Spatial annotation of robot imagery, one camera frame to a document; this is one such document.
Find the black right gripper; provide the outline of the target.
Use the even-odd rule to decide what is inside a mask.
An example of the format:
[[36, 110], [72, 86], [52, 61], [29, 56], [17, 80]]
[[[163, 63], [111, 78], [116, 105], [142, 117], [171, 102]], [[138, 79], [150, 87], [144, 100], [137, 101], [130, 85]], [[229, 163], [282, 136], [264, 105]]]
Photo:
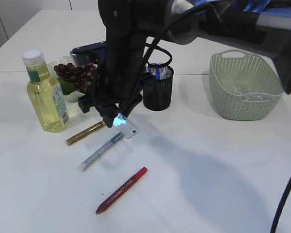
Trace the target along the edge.
[[105, 125], [111, 128], [118, 114], [128, 117], [132, 110], [143, 100], [140, 92], [143, 90], [145, 84], [151, 80], [152, 76], [149, 72], [143, 73], [139, 79], [136, 93], [129, 100], [115, 97], [113, 92], [108, 91], [106, 88], [96, 87], [78, 99], [78, 106], [86, 114], [90, 111], [90, 108], [96, 107], [98, 104], [100, 116], [103, 118]]

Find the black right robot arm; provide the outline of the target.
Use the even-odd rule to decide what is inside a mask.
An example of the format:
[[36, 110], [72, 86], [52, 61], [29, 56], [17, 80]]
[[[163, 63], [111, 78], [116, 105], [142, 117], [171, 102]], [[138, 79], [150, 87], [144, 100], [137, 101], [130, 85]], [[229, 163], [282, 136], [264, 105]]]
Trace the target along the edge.
[[197, 37], [269, 57], [291, 93], [291, 0], [100, 0], [105, 60], [87, 113], [95, 107], [108, 127], [141, 101], [139, 82], [161, 40], [186, 45]]

